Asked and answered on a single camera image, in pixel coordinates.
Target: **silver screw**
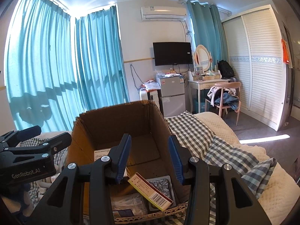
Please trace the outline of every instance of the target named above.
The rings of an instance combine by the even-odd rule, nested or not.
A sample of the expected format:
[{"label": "silver screw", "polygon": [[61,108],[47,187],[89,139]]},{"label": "silver screw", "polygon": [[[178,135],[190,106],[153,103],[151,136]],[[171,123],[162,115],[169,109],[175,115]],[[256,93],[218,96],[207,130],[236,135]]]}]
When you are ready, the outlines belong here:
[{"label": "silver screw", "polygon": [[198,157],[191,157],[190,161],[191,162],[199,162],[199,158]]},{"label": "silver screw", "polygon": [[224,165],[224,169],[226,170],[231,170],[232,169],[232,166],[230,164],[225,164]]},{"label": "silver screw", "polygon": [[103,162],[108,162],[109,160],[110,160],[109,156],[103,156],[103,157],[101,157],[101,161],[103,161]]},{"label": "silver screw", "polygon": [[74,169],[76,167],[76,164],[75,163],[70,163],[68,165],[68,169]]}]

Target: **white louvered door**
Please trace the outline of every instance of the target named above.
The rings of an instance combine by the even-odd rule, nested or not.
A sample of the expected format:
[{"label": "white louvered door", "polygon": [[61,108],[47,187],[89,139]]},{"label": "white louvered door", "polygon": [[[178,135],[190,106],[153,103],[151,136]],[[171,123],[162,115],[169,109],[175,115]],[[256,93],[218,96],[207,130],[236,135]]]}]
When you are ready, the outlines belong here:
[{"label": "white louvered door", "polygon": [[248,50],[247,35],[241,17],[223,23],[229,63],[235,77],[241,82],[241,105],[248,108],[251,95],[251,68]]},{"label": "white louvered door", "polygon": [[245,14],[243,18],[252,59],[250,111],[277,124],[286,84],[279,26],[270,9]]}]

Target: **mini fridge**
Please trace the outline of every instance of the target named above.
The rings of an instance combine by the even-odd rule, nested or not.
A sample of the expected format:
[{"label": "mini fridge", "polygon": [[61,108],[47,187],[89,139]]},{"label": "mini fridge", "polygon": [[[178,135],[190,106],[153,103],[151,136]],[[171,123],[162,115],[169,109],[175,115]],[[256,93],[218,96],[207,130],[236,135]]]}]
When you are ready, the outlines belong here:
[{"label": "mini fridge", "polygon": [[159,77],[158,91],[160,111],[164,117],[174,117],[185,111],[185,82],[183,76]]}]

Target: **teal curtain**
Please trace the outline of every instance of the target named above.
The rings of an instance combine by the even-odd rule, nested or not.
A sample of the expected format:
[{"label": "teal curtain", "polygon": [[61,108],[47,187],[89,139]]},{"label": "teal curtain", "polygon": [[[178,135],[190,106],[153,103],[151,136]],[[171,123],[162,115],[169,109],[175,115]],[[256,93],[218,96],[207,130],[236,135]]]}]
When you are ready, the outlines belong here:
[{"label": "teal curtain", "polygon": [[11,23],[5,74],[16,128],[72,130],[84,108],[71,58],[70,16],[49,0],[21,0]]},{"label": "teal curtain", "polygon": [[128,102],[117,9],[76,20],[77,75],[87,110]]},{"label": "teal curtain", "polygon": [[217,61],[228,61],[228,49],[217,6],[202,6],[187,2],[195,32],[195,44],[203,45],[211,52],[213,67]]}]

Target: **freezer door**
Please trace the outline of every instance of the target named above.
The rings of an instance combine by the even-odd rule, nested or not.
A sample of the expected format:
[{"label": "freezer door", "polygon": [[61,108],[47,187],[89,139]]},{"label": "freezer door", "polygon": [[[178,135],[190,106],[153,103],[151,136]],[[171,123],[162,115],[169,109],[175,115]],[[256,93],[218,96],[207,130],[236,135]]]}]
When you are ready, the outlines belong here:
[{"label": "freezer door", "polygon": [[171,96],[160,98],[164,117],[174,117],[185,112],[185,96]]},{"label": "freezer door", "polygon": [[176,96],[185,93],[183,76],[158,78],[161,87],[161,96]]}]

